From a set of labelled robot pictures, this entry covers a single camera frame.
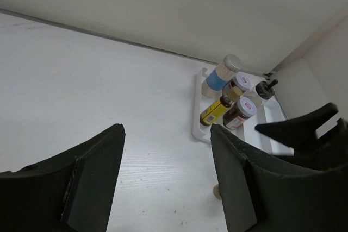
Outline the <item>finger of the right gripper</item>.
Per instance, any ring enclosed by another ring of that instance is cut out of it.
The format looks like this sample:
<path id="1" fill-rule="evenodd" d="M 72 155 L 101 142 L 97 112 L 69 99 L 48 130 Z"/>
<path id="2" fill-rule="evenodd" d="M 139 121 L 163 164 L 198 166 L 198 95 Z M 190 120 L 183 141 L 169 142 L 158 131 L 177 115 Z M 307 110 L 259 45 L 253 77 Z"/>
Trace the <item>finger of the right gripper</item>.
<path id="1" fill-rule="evenodd" d="M 336 125 L 318 136 L 316 130 L 338 114 L 333 103 L 306 115 L 282 122 L 258 124 L 255 130 L 286 147 L 294 154 L 279 155 L 289 163 L 318 171 L 347 164 L 347 120 L 339 117 Z"/>

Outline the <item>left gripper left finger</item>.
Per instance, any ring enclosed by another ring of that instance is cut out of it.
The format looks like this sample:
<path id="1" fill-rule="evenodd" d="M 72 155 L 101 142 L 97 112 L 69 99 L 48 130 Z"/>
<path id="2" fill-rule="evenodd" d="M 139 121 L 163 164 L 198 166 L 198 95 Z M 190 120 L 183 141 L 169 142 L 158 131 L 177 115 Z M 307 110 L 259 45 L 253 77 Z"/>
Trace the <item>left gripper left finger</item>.
<path id="1" fill-rule="evenodd" d="M 106 231 L 125 144 L 114 124 L 19 171 L 1 173 L 1 231 Z"/>

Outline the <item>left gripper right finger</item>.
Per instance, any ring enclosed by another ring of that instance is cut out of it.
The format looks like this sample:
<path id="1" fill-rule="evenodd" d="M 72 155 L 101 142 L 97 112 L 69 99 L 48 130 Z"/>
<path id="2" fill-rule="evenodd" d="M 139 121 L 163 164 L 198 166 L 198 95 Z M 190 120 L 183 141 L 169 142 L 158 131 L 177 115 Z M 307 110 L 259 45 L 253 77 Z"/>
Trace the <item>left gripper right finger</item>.
<path id="1" fill-rule="evenodd" d="M 305 168 L 210 131 L 228 231 L 347 231 L 346 164 Z"/>

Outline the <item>black lid cream jar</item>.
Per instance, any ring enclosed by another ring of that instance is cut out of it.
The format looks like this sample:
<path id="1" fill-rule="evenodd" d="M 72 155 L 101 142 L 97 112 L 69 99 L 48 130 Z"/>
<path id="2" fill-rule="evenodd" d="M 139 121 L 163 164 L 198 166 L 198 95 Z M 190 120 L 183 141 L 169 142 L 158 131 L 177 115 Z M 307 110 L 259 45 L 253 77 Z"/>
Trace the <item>black lid cream jar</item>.
<path id="1" fill-rule="evenodd" d="M 251 90 L 246 91 L 244 97 L 249 98 L 255 104 L 256 108 L 259 108 L 275 95 L 274 86 L 277 84 L 277 79 L 270 83 L 261 81 Z"/>

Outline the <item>red logo dark jar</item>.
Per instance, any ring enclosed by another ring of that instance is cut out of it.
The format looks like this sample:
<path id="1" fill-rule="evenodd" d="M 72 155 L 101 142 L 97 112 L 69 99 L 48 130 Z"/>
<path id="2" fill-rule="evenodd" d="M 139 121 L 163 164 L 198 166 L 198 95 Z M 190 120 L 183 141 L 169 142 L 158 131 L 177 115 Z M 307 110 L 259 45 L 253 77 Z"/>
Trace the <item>red logo dark jar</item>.
<path id="1" fill-rule="evenodd" d="M 241 97 L 233 104 L 222 118 L 223 125 L 228 129 L 236 129 L 257 112 L 255 104 L 247 97 Z"/>

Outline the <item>white lid red logo jar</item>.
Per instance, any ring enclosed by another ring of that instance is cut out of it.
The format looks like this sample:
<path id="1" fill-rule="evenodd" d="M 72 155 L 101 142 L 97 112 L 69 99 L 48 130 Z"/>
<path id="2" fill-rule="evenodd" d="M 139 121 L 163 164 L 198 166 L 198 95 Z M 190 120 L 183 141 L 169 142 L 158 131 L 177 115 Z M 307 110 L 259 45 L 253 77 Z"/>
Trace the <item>white lid red logo jar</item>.
<path id="1" fill-rule="evenodd" d="M 238 72 L 222 89 L 222 95 L 228 95 L 233 87 L 238 87 L 242 91 L 242 93 L 245 93 L 251 88 L 251 82 L 246 74 Z"/>

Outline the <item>yellow label brown cap bottle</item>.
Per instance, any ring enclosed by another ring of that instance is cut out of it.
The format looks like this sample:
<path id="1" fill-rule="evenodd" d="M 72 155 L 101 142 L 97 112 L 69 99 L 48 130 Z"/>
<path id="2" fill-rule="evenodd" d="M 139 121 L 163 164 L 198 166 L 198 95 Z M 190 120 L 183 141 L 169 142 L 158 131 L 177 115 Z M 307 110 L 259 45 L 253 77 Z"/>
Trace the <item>yellow label brown cap bottle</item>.
<path id="1" fill-rule="evenodd" d="M 227 95 L 222 95 L 200 114 L 200 123 L 204 126 L 212 125 L 232 107 L 242 94 L 239 87 L 233 87 Z"/>

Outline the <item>blue label silver lid jar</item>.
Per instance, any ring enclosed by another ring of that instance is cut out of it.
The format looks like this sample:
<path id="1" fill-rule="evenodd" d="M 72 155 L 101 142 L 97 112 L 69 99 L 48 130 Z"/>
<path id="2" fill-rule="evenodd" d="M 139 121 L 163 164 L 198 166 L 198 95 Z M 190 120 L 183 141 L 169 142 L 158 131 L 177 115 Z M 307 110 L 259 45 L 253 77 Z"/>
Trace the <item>blue label silver lid jar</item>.
<path id="1" fill-rule="evenodd" d="M 242 69 L 241 60 L 233 54 L 227 55 L 202 83 L 201 94 L 212 98 Z"/>

